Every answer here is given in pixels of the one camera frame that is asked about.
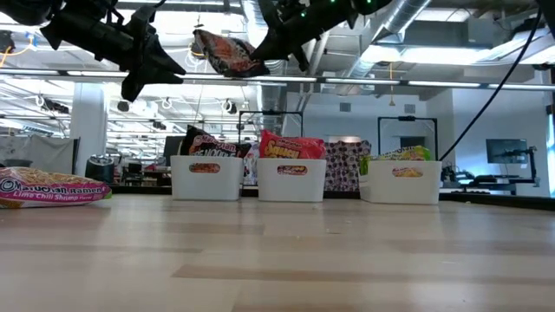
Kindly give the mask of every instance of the black robotic arm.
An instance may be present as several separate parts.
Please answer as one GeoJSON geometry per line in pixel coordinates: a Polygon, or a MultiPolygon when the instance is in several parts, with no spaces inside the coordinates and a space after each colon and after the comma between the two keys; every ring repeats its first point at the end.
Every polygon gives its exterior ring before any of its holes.
{"type": "Polygon", "coordinates": [[[176,76],[186,71],[161,47],[156,29],[150,25],[157,5],[140,7],[127,24],[117,14],[117,0],[2,0],[0,11],[25,25],[41,25],[53,49],[62,41],[107,59],[129,75],[121,84],[121,96],[134,101],[146,84],[179,84],[176,76]],[[117,21],[112,22],[111,15],[117,21]],[[107,16],[105,23],[101,19],[107,16]]]}

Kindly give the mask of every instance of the white pillar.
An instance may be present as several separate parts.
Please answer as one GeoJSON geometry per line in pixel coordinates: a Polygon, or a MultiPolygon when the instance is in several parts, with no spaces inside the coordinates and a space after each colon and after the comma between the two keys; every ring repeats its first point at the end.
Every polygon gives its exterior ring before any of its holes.
{"type": "Polygon", "coordinates": [[[81,138],[75,173],[85,175],[87,160],[91,155],[106,152],[109,103],[104,99],[102,85],[76,83],[71,110],[72,139],[81,138]]]}

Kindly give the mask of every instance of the black equipment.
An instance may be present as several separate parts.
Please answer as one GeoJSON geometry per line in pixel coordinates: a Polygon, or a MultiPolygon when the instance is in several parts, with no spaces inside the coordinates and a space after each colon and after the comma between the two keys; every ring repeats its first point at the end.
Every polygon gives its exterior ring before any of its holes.
{"type": "Polygon", "coordinates": [[[522,150],[506,151],[505,157],[515,157],[526,155],[530,159],[530,178],[521,178],[518,175],[482,175],[476,177],[472,182],[467,185],[462,185],[464,192],[468,192],[467,188],[473,189],[486,189],[490,191],[507,191],[511,195],[517,194],[517,184],[534,184],[534,187],[539,187],[538,172],[536,171],[536,160],[534,153],[537,151],[535,146],[522,150]],[[507,180],[506,183],[499,183],[500,179],[507,180]]]}
{"type": "Polygon", "coordinates": [[[487,162],[490,164],[527,164],[526,140],[486,140],[487,162]]]}
{"type": "Polygon", "coordinates": [[[85,177],[104,183],[114,183],[114,160],[103,156],[93,155],[87,161],[85,177]]]}
{"type": "Polygon", "coordinates": [[[289,60],[293,54],[299,68],[305,71],[309,60],[302,45],[342,22],[353,29],[359,14],[368,15],[383,8],[392,0],[312,0],[304,6],[298,0],[258,0],[268,33],[251,53],[253,60],[289,60]]]}
{"type": "Polygon", "coordinates": [[[53,49],[69,42],[107,59],[129,75],[121,84],[121,96],[134,101],[147,84],[181,84],[175,74],[186,71],[160,46],[156,29],[150,25],[158,8],[144,5],[127,24],[115,9],[118,0],[2,0],[0,11],[19,23],[38,25],[50,21],[41,32],[53,49]],[[112,15],[117,22],[112,22],[112,15]]]}
{"type": "Polygon", "coordinates": [[[172,165],[172,156],[180,154],[181,142],[185,136],[166,136],[164,144],[164,158],[166,158],[166,166],[172,165]]]}

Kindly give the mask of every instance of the computer monitor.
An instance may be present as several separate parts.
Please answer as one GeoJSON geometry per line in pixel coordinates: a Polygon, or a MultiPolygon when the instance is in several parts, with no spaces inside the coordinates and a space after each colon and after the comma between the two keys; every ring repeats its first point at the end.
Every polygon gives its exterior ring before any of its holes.
{"type": "Polygon", "coordinates": [[[166,144],[164,145],[164,157],[166,158],[166,166],[172,165],[171,156],[177,155],[180,152],[180,144],[184,138],[184,136],[166,137],[166,144]]]}
{"type": "Polygon", "coordinates": [[[527,164],[526,154],[507,155],[507,152],[524,151],[526,140],[486,140],[487,162],[490,164],[527,164]]]}

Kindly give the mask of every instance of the snack bag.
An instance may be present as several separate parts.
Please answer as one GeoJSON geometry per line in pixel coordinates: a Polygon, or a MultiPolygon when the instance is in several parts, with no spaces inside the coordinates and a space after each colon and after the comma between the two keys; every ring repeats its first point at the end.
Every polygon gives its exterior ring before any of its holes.
{"type": "Polygon", "coordinates": [[[220,142],[197,127],[188,126],[187,135],[181,141],[180,155],[215,156],[243,158],[251,149],[251,145],[220,142]]]}
{"type": "Polygon", "coordinates": [[[368,175],[370,156],[362,156],[359,165],[359,173],[361,176],[368,175]]]}
{"type": "Polygon", "coordinates": [[[243,179],[243,185],[257,185],[258,184],[258,173],[257,173],[257,162],[260,158],[260,147],[258,143],[252,143],[251,150],[246,154],[244,158],[245,163],[245,173],[243,179]]]}
{"type": "Polygon", "coordinates": [[[314,138],[283,138],[262,130],[261,158],[324,159],[326,148],[323,140],[314,138]]]}
{"type": "Polygon", "coordinates": [[[27,167],[0,168],[0,208],[85,205],[112,196],[103,182],[27,167]]]}
{"type": "Polygon", "coordinates": [[[270,73],[264,62],[251,60],[249,55],[254,47],[250,43],[217,36],[202,29],[194,30],[193,34],[195,42],[218,74],[245,78],[270,73]]]}
{"type": "Polygon", "coordinates": [[[403,147],[384,153],[373,160],[431,160],[430,150],[423,146],[403,147]]]}

